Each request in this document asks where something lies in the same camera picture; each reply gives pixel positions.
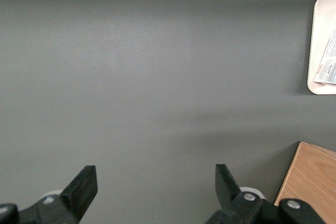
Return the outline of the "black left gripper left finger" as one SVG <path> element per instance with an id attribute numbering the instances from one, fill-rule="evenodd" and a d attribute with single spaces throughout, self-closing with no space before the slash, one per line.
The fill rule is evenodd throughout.
<path id="1" fill-rule="evenodd" d="M 26 209 L 1 204 L 1 223 L 79 223 L 97 192 L 96 167 L 88 165 L 60 193 L 48 193 Z"/>

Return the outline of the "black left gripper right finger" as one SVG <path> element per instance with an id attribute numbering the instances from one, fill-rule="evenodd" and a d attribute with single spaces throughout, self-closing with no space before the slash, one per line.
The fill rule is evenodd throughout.
<path id="1" fill-rule="evenodd" d="M 221 210 L 207 223 L 324 223 L 303 200 L 285 198 L 275 206 L 252 191 L 242 191 L 225 164 L 215 167 L 215 191 Z"/>

